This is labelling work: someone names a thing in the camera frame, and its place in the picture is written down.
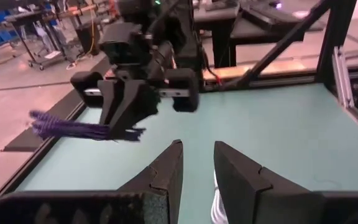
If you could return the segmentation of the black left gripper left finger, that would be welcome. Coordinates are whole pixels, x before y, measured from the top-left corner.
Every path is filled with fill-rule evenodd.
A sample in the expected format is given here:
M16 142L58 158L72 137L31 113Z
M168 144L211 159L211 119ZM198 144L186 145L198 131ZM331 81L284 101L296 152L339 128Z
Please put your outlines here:
M119 223L177 224L183 184L183 143L174 140L118 191L128 196Z

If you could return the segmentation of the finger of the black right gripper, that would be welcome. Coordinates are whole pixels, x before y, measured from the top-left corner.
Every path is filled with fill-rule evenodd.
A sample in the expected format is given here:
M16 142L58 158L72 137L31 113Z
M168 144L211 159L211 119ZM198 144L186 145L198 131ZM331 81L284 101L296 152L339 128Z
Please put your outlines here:
M101 80L99 90L103 97L100 124L109 124L124 96L124 82L121 80Z
M109 139L140 139L145 128L136 124L158 113L160 97L144 80L125 82L119 96L109 109Z

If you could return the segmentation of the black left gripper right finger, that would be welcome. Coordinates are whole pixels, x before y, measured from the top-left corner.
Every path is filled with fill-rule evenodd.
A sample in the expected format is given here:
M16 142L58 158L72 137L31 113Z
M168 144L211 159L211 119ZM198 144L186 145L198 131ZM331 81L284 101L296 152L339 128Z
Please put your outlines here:
M229 223L321 221L321 196L276 174L225 142L215 142L214 169Z

